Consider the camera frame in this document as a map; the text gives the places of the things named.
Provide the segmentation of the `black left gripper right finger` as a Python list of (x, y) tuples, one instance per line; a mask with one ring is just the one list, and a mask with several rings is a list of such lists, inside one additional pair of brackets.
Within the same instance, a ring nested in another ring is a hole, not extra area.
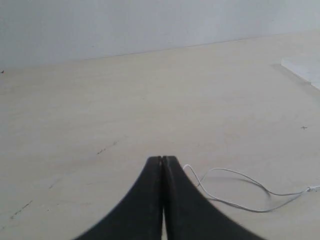
[(192, 184), (175, 156), (162, 158), (162, 202), (169, 240), (259, 240)]

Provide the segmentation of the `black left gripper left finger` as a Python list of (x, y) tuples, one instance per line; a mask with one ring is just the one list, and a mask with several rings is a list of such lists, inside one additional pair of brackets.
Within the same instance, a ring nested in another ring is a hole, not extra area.
[(153, 156), (125, 197), (77, 239), (160, 240), (162, 223), (162, 158)]

